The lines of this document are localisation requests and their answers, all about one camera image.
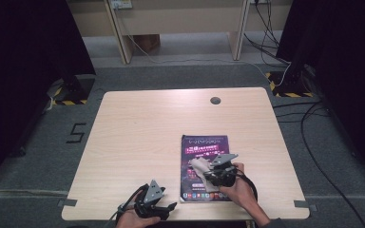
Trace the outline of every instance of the magazine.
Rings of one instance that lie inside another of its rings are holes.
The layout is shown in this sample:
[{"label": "magazine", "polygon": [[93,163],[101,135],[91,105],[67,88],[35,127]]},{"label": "magazine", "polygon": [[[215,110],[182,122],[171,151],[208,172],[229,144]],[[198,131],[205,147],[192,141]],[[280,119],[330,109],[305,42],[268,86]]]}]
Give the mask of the magazine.
[{"label": "magazine", "polygon": [[181,202],[230,201],[219,191],[207,192],[189,162],[200,157],[211,162],[220,154],[229,154],[227,136],[182,136]]}]

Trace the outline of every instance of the light wood tabletop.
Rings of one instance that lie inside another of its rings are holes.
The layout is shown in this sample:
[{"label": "light wood tabletop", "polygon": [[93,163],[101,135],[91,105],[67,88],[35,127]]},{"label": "light wood tabletop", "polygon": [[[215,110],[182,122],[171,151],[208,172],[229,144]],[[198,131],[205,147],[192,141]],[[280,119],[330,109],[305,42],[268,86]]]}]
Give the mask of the light wood tabletop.
[{"label": "light wood tabletop", "polygon": [[[221,99],[212,104],[211,98]],[[306,219],[309,209],[265,89],[260,87],[107,92],[64,206],[65,220],[109,219],[152,179],[157,204],[177,202],[168,220],[251,219],[233,202],[180,202],[182,135],[227,135],[230,152],[257,186],[271,219]]]}]

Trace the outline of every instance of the wire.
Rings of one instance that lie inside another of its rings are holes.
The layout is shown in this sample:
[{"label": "wire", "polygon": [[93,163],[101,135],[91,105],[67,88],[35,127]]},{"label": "wire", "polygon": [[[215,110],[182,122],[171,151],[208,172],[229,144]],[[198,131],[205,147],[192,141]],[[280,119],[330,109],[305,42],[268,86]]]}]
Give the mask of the wire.
[{"label": "wire", "polygon": [[274,54],[272,54],[272,53],[271,53],[271,52],[269,52],[268,50],[264,49],[264,48],[276,48],[276,47],[269,47],[269,46],[265,46],[265,45],[257,44],[256,42],[254,42],[254,41],[250,40],[250,38],[248,38],[247,34],[245,34],[245,33],[244,33],[244,37],[247,39],[247,41],[248,41],[248,42],[250,42],[250,44],[251,44],[254,48],[256,48],[256,49],[258,49],[258,50],[260,50],[260,51],[261,51],[261,58],[262,58],[262,61],[263,61],[266,65],[268,65],[268,66],[272,66],[272,67],[286,67],[286,66],[274,66],[274,65],[270,65],[270,64],[266,63],[266,62],[265,62],[265,60],[263,59],[263,55],[262,55],[262,53],[267,54],[268,56],[270,56],[270,57],[272,57],[272,58],[274,58],[274,59],[276,59],[276,60],[280,61],[281,63],[283,63],[283,64],[285,64],[285,65],[289,65],[289,63],[288,63],[288,62],[286,62],[286,61],[284,61],[284,60],[282,60],[282,59],[280,59],[280,58],[276,57]]},{"label": "wire", "polygon": [[45,111],[50,111],[52,109],[52,104],[54,103],[54,99],[51,96],[49,96],[49,99],[50,99],[49,107]]},{"label": "wire", "polygon": [[124,213],[126,207],[128,206],[128,204],[132,201],[132,199],[138,195],[138,193],[143,190],[144,188],[146,188],[147,184],[142,185],[141,187],[139,187],[130,197],[129,199],[126,201],[126,203],[124,204],[124,206],[121,208],[121,206],[118,208],[118,210],[111,216],[111,218],[106,222],[104,228],[106,228],[108,226],[108,224],[112,221],[112,219],[114,219],[114,217],[117,215],[117,218],[115,218],[115,225],[117,225],[118,220],[120,219],[120,214],[119,212]]},{"label": "wire", "polygon": [[258,201],[258,191],[256,185],[249,178],[247,178],[247,176],[245,176],[245,174],[241,170],[238,169],[238,171],[240,171],[241,174],[235,174],[235,176],[243,179],[250,186],[250,188],[253,190],[254,198],[256,199],[256,201]]},{"label": "wire", "polygon": [[269,0],[267,0],[267,2],[268,2],[268,4],[267,4],[268,25],[265,23],[265,20],[263,19],[262,14],[259,12],[258,5],[255,5],[255,6],[256,6],[257,13],[259,14],[259,17],[260,17],[262,23],[265,25],[265,28],[266,28],[265,35],[268,36],[268,38],[271,39],[271,41],[273,41],[275,43],[275,45],[278,47],[279,41],[277,40],[277,38],[274,35],[274,32],[272,31],[272,23],[271,23],[272,4],[271,4],[271,1],[269,1]]},{"label": "wire", "polygon": [[287,72],[287,70],[289,69],[289,67],[290,67],[290,65],[284,70],[284,72],[283,72],[283,76],[282,76],[282,80],[280,80],[280,83],[279,84],[277,84],[277,85],[275,85],[275,86],[280,86],[280,85],[282,85],[282,83],[283,83],[283,81],[284,81],[284,77],[286,76],[286,72]]},{"label": "wire", "polygon": [[[323,115],[323,114],[318,114],[318,113],[314,113],[314,112],[316,112],[316,111],[318,111],[318,110],[320,110],[320,109],[324,109],[323,107],[321,107],[321,108],[318,108],[318,109],[316,109],[316,110],[314,110],[311,114],[309,114],[309,115],[315,115],[315,116],[321,116],[321,117],[331,117],[330,115]],[[287,114],[282,114],[282,115],[277,115],[276,117],[285,117],[285,116],[291,116],[291,115],[305,115],[305,114],[307,114],[307,113],[305,113],[305,112],[292,112],[292,113],[287,113]]]},{"label": "wire", "polygon": [[273,106],[273,108],[280,108],[280,107],[293,106],[293,105],[313,105],[313,104],[319,104],[319,103],[321,103],[321,101],[318,101],[318,102],[304,102],[304,103],[292,103],[292,104],[281,104],[281,105]]},{"label": "wire", "polygon": [[[123,18],[120,18],[120,22],[121,24],[124,24]],[[266,77],[265,73],[262,71],[261,68],[259,68],[259,66],[252,64],[252,63],[248,63],[242,60],[236,60],[236,61],[229,61],[229,60],[221,60],[221,59],[185,59],[185,60],[163,60],[163,61],[156,61],[153,58],[151,58],[151,56],[144,51],[133,39],[133,37],[131,35],[127,35],[127,37],[129,38],[129,40],[144,54],[147,56],[147,58],[150,60],[150,62],[154,63],[154,64],[166,64],[166,63],[184,63],[184,62],[191,62],[191,61],[198,61],[198,62],[212,62],[212,61],[217,61],[217,62],[224,62],[224,63],[230,63],[230,64],[247,64],[250,66],[255,67],[262,75],[262,77],[264,77],[269,84],[271,84],[272,82],[268,79],[268,77]]]},{"label": "wire", "polygon": [[67,191],[50,191],[41,189],[0,189],[0,197],[11,196],[41,196],[41,197],[67,197]]},{"label": "wire", "polygon": [[[310,112],[310,110],[312,110],[317,104],[313,104],[306,113]],[[357,210],[355,209],[355,207],[352,205],[352,203],[348,200],[348,198],[342,193],[342,191],[333,183],[333,181],[328,177],[328,175],[322,170],[321,166],[318,164],[316,158],[314,157],[314,154],[312,153],[306,138],[304,136],[304,121],[306,119],[307,115],[304,115],[303,118],[301,119],[301,125],[300,125],[300,129],[301,129],[301,138],[304,141],[304,145],[307,148],[307,151],[310,155],[310,157],[312,158],[314,164],[316,165],[316,167],[318,168],[318,170],[321,172],[321,174],[325,177],[325,179],[331,183],[331,185],[337,190],[337,192],[343,197],[343,199],[348,203],[348,205],[351,207],[351,209],[355,212],[357,218],[360,220],[361,224],[363,225],[363,227],[365,227],[365,221],[363,220],[363,218],[361,217],[361,215],[357,212]]]}]

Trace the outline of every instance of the metal bracket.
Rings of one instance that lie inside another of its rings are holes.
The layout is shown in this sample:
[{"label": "metal bracket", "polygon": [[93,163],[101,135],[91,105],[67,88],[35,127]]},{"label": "metal bracket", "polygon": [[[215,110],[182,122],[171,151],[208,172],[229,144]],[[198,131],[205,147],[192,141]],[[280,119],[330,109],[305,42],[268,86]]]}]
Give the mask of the metal bracket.
[{"label": "metal bracket", "polygon": [[239,156],[238,154],[221,154],[221,155],[218,155],[218,157],[216,157],[212,161],[210,166],[216,166],[216,165],[224,164],[226,162],[230,162],[231,160],[235,159],[238,156]]},{"label": "metal bracket", "polygon": [[159,184],[152,180],[149,188],[147,189],[146,196],[144,196],[144,203],[148,203],[154,200],[158,200],[164,196],[163,190],[159,187]]}]

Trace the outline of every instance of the hand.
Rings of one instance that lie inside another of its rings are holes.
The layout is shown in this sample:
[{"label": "hand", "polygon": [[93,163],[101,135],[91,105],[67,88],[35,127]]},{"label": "hand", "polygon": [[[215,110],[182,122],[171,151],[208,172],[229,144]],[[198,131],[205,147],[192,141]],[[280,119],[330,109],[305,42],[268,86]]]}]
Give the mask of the hand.
[{"label": "hand", "polygon": [[[234,165],[239,169],[239,173],[244,174],[243,163],[234,163]],[[259,206],[250,185],[248,185],[248,183],[242,178],[236,177],[236,182],[233,186],[221,186],[219,190],[226,194],[229,199],[235,202],[238,206],[244,208],[258,226],[262,227],[271,221]]]},{"label": "hand", "polygon": [[160,221],[159,217],[139,218],[135,210],[127,210],[118,221],[116,228],[145,228]]}]

